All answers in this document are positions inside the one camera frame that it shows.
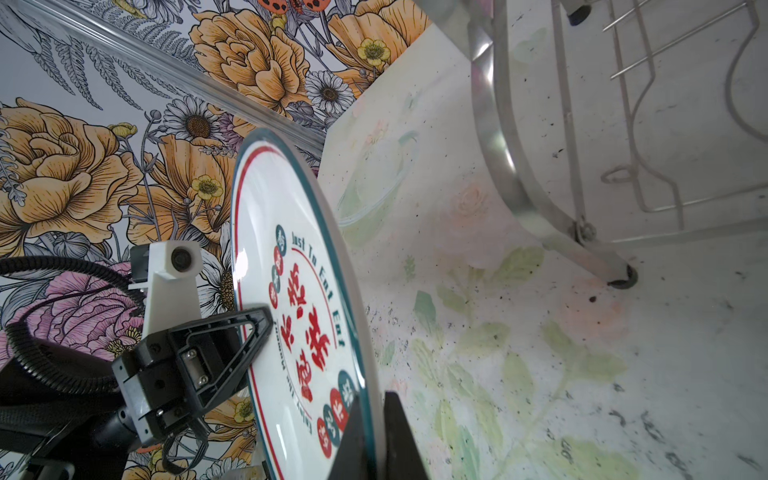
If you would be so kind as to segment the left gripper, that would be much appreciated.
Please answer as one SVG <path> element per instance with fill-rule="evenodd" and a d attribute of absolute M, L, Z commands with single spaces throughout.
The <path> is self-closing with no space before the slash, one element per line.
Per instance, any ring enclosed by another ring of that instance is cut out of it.
<path fill-rule="evenodd" d="M 244 388 L 273 327 L 265 305 L 219 314 L 152 335 L 111 365 L 125 406 L 118 414 L 140 446 L 190 434 L 202 417 Z"/>

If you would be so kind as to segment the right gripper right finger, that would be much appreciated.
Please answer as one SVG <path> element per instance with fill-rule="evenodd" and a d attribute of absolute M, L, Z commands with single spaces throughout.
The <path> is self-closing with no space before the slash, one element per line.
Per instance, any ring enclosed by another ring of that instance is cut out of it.
<path fill-rule="evenodd" d="M 386 391 L 384 398 L 386 429 L 385 479 L 427 480 L 428 475 L 398 394 Z"/>

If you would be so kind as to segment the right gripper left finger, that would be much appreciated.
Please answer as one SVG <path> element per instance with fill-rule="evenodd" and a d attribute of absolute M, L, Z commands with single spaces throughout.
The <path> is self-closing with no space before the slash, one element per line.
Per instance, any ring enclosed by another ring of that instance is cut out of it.
<path fill-rule="evenodd" d="M 350 419 L 341 439 L 328 480 L 366 480 L 368 462 L 365 447 L 365 432 L 361 401 L 356 398 L 351 404 Z"/>

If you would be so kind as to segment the white plate red characters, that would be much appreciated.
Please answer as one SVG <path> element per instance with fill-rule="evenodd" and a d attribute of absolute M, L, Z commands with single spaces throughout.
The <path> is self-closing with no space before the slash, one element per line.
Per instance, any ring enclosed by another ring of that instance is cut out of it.
<path fill-rule="evenodd" d="M 248 371 L 272 477 L 328 479 L 359 398 L 367 479 L 383 478 L 383 400 L 344 240 L 312 170 L 265 128 L 236 162 L 231 241 L 237 306 L 265 305 L 273 318 Z"/>

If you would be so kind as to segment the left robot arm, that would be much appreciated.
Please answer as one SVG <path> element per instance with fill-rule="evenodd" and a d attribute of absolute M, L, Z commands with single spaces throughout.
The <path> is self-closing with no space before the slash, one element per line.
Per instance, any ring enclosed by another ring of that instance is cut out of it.
<path fill-rule="evenodd" d="M 120 469 L 131 452 L 159 445 L 173 476 L 194 469 L 213 433 L 205 417 L 245 388 L 273 318 L 258 307 L 147 334 L 111 364 L 79 353 L 93 376 L 62 368 L 66 350 L 46 350 L 24 321 L 8 326 L 8 368 L 31 387 L 29 403 L 1 406 L 1 446 L 28 456 L 36 478 Z"/>

